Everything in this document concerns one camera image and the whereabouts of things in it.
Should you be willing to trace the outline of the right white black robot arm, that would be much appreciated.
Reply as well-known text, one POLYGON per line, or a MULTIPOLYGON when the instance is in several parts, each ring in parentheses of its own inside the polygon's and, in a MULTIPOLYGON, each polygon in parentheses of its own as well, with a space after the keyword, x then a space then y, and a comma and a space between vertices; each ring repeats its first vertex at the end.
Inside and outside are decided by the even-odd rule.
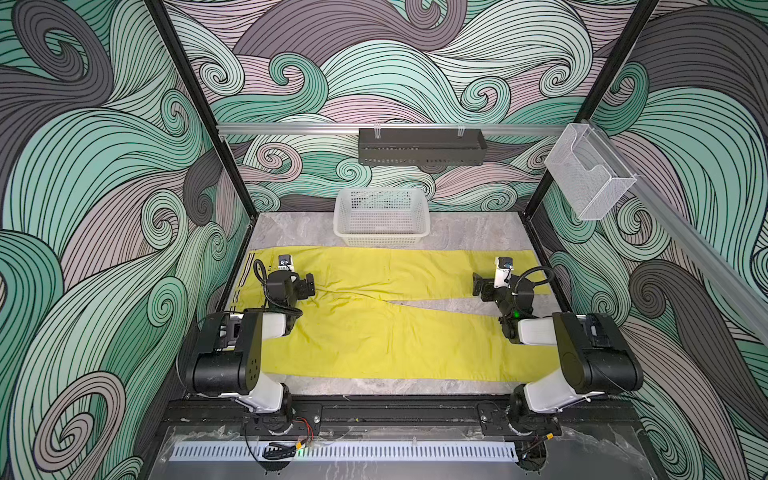
POLYGON ((534 315, 535 288, 554 279, 554 271, 536 266, 520 274, 512 259, 498 257, 492 278, 472 275, 472 295, 499 310, 504 337, 513 344, 552 346, 559 366, 543 378, 517 386, 506 416, 521 435, 557 435, 557 415, 604 395, 636 392, 644 374, 612 317, 603 313, 554 312, 534 315))

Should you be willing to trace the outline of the yellow-green long pants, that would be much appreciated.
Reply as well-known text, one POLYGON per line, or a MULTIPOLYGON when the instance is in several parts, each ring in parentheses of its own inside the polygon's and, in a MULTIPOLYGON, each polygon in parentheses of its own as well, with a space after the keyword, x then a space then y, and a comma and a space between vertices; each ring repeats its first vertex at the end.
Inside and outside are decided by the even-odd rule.
POLYGON ((436 379, 528 383, 557 370, 552 346, 511 343, 496 315, 415 307, 464 300, 472 276, 494 273, 497 251, 283 247, 252 250, 232 305, 264 301, 253 263, 274 273, 281 255, 313 275, 315 296, 298 303, 291 333, 262 344, 275 375, 347 379, 436 379))

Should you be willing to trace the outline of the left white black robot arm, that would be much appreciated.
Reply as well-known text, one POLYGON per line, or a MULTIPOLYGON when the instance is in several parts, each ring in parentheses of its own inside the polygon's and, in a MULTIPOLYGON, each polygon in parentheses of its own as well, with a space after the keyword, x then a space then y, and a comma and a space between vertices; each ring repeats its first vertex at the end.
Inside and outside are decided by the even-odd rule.
POLYGON ((297 303, 315 295, 315 282, 312 274, 295 271, 289 254, 278 257, 272 272, 256 259, 252 272, 262 287, 263 304, 206 316, 188 351, 176 359, 175 372, 189 394, 230 400, 244 407, 256 425, 284 433, 294 424, 291 393, 263 372, 262 347, 292 332, 303 316, 297 303))

